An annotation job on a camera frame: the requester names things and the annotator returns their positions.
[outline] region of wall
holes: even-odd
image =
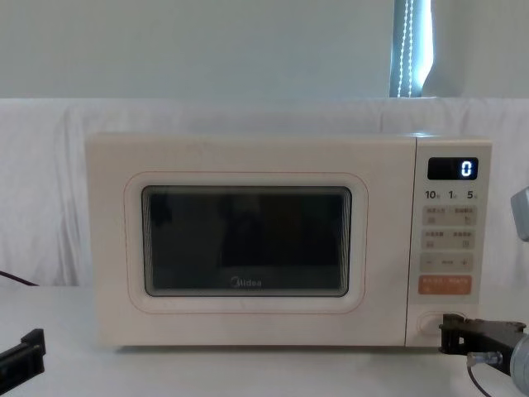
[[[529,98],[529,2],[434,0],[435,63],[423,94]]]
[[[388,96],[393,0],[2,0],[0,96]]]

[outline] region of number 0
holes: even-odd
[[[472,162],[471,161],[463,161],[461,163],[461,176],[467,178],[472,175]]]

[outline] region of digital display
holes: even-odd
[[[478,177],[476,157],[432,157],[428,161],[428,179],[474,180]]]

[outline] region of control panel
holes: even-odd
[[[442,313],[477,309],[490,150],[480,139],[417,140],[407,345],[436,340]]]

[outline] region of microwave window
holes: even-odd
[[[148,186],[145,290],[153,296],[342,296],[345,187]]]

